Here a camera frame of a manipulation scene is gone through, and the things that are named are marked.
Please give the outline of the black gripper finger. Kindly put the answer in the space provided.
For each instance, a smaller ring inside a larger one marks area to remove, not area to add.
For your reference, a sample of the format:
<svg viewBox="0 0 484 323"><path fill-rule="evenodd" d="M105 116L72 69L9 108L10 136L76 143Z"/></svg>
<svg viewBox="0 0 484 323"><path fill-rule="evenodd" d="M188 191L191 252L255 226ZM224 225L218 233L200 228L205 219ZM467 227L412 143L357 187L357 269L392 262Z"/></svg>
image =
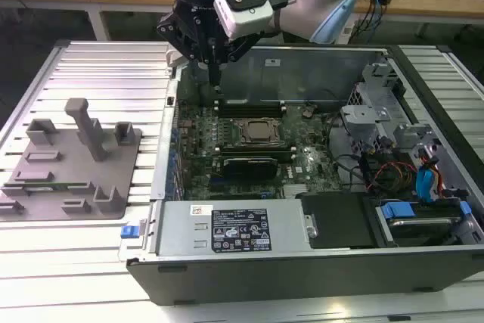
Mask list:
<svg viewBox="0 0 484 323"><path fill-rule="evenodd" d="M220 85L222 78L222 65L238 61L244 56L259 40L261 34L242 36L235 40L224 38L215 46L215 86Z"/></svg>
<svg viewBox="0 0 484 323"><path fill-rule="evenodd" d="M202 63L207 69L210 85L215 85L215 61L213 49L199 14L186 19L169 14L157 26L158 33L189 61Z"/></svg>

